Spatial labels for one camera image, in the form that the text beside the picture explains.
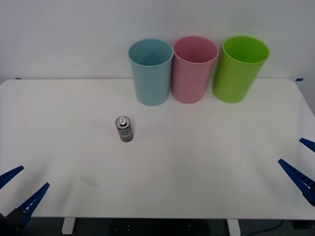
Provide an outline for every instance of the white wall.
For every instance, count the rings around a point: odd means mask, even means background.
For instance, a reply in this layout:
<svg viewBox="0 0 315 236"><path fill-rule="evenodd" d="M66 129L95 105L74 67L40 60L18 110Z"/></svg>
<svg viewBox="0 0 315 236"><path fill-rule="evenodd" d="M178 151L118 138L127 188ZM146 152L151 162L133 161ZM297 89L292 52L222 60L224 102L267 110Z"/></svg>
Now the white wall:
<svg viewBox="0 0 315 236"><path fill-rule="evenodd" d="M260 77L315 75L314 0L0 0L0 81L129 77L127 50L142 38L260 38L271 55Z"/></svg>

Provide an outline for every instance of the floor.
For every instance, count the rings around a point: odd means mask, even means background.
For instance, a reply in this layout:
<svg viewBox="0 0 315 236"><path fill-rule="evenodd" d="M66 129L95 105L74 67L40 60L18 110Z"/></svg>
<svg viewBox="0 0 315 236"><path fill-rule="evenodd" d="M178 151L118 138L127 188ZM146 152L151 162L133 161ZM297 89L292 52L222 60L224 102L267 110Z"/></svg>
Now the floor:
<svg viewBox="0 0 315 236"><path fill-rule="evenodd" d="M78 218L73 236L107 236L113 219ZM227 236L225 220L207 220L216 236ZM279 220L240 220L241 236L277 225ZM62 236L63 218L33 218L25 229L24 236ZM315 229L296 230L291 221L285 221L278 229L258 234L259 236L315 236Z"/></svg>

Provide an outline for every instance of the white table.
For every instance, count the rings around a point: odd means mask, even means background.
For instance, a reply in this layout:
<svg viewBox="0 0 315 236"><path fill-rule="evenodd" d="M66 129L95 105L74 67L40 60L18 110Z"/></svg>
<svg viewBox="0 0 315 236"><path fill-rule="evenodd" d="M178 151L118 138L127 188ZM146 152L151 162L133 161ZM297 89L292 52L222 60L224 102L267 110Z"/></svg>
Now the white table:
<svg viewBox="0 0 315 236"><path fill-rule="evenodd" d="M129 116L134 140L115 119ZM0 86L0 191L8 214L45 182L34 216L315 219L277 161L315 179L315 118L296 84L258 79L244 101L210 90L149 107L131 79L10 80Z"/></svg>

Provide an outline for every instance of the cup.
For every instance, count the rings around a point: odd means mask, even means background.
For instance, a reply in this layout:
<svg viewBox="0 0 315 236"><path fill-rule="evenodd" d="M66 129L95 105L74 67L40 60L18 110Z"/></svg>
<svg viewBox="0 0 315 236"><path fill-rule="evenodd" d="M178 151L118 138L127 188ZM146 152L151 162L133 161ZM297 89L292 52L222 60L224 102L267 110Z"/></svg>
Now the cup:
<svg viewBox="0 0 315 236"><path fill-rule="evenodd" d="M195 103L202 99L218 56L217 46L199 36L188 36L174 44L172 94L180 102Z"/></svg>
<svg viewBox="0 0 315 236"><path fill-rule="evenodd" d="M268 56L268 47L256 38L229 38L222 46L213 94L227 103L242 101Z"/></svg>
<svg viewBox="0 0 315 236"><path fill-rule="evenodd" d="M172 46L159 39L144 39L129 49L129 59L139 102L157 106L169 96Z"/></svg>

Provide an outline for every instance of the metal can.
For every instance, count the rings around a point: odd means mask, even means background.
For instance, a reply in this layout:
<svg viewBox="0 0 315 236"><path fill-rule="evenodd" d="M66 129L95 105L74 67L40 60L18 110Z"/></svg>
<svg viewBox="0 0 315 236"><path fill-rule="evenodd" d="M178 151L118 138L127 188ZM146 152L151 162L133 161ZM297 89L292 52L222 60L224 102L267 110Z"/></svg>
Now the metal can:
<svg viewBox="0 0 315 236"><path fill-rule="evenodd" d="M130 119L126 116L121 116L116 119L115 124L120 139L125 143L130 142L133 139Z"/></svg>

